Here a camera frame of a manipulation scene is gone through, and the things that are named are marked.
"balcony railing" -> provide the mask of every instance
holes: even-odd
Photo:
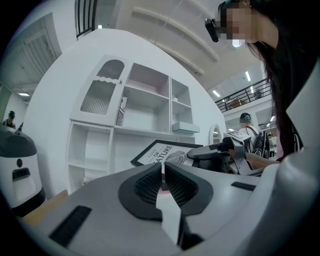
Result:
[[[95,30],[98,0],[75,0],[76,38]]]
[[[271,87],[267,80],[263,79],[215,103],[223,113],[269,95],[271,95]]]

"fingerprint graphic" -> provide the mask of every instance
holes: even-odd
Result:
[[[185,161],[187,161],[187,159],[188,156],[186,152],[176,151],[168,155],[165,159],[165,162],[183,164]]]

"woman's hand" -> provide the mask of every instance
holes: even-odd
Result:
[[[230,152],[230,161],[234,161],[235,158],[235,150],[234,149],[229,149]],[[265,159],[263,157],[260,157],[256,154],[253,153],[245,153],[246,160],[251,164],[252,168],[254,170],[260,169],[260,168],[266,168],[269,165],[274,165],[274,164],[280,164],[278,161],[272,161],[269,159]]]

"arched cabinet door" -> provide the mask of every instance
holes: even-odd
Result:
[[[114,126],[132,65],[123,58],[104,56],[80,88],[70,119]]]

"woman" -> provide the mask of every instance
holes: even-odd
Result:
[[[319,55],[318,40],[312,38],[318,30],[314,28],[318,3],[304,6],[298,3],[228,0],[218,8],[220,31],[226,33],[227,39],[245,40],[251,52],[264,63],[283,148],[279,161],[302,147],[286,110],[304,86]],[[251,154],[247,159],[255,169],[275,163]]]

